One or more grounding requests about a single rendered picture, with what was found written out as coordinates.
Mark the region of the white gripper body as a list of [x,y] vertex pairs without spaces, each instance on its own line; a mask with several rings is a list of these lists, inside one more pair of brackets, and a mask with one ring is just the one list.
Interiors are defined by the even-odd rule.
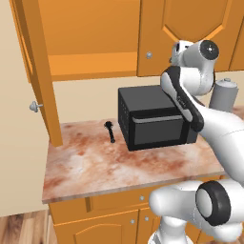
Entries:
[[170,63],[172,66],[192,66],[193,61],[190,58],[184,56],[185,50],[190,47],[193,42],[186,40],[179,40],[173,44],[172,56]]

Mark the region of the orange wall cabinet carcass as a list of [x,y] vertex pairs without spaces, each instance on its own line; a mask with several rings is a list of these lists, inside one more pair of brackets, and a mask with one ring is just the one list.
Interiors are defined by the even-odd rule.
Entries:
[[135,76],[140,0],[38,0],[54,81]]

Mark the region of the black microwave oven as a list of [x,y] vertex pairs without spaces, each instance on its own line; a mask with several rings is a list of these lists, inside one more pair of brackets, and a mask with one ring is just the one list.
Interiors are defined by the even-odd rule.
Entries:
[[197,138],[159,85],[119,88],[118,123],[129,151],[191,144]]

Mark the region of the grey metal canister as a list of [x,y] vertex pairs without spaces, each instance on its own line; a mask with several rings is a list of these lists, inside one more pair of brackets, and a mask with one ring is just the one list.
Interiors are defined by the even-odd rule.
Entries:
[[238,86],[230,78],[217,80],[213,87],[209,107],[223,112],[232,112]]

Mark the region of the orange drawer front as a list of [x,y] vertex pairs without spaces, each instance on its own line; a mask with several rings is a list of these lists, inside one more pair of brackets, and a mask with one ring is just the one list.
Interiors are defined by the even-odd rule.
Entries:
[[[147,205],[149,202],[149,195],[155,189],[156,187],[153,186],[118,193],[101,193],[89,196],[86,198],[87,211],[104,211]],[[144,195],[144,201],[139,201],[140,195]]]

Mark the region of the orange arched wall cabinet door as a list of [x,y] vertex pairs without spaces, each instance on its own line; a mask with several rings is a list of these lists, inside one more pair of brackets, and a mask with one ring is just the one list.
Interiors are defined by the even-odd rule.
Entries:
[[[219,47],[215,69],[230,71],[243,16],[244,0],[141,0],[137,74],[161,74],[176,41],[202,39]],[[148,51],[152,59],[146,58]]]

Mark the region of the orange base cabinet door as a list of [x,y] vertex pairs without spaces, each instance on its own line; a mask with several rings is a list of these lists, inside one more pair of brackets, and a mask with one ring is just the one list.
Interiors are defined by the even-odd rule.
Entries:
[[137,218],[138,210],[132,210],[57,224],[54,229],[58,244],[135,244]]
[[156,216],[150,208],[139,210],[136,244],[147,244],[151,235],[157,230],[160,224],[160,217]]

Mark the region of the orange open cabinet door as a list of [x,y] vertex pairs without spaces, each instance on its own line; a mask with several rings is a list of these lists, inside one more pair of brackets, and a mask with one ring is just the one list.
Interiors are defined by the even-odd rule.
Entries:
[[10,7],[27,77],[41,106],[50,142],[55,147],[61,146],[62,134],[38,0],[10,0]]

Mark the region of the black kitchen tool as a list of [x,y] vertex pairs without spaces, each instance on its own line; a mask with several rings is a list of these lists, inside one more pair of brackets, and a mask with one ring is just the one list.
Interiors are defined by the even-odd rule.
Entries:
[[115,139],[114,139],[114,135],[113,135],[113,131],[112,131],[112,122],[106,121],[104,124],[104,127],[109,131],[111,142],[114,143]]

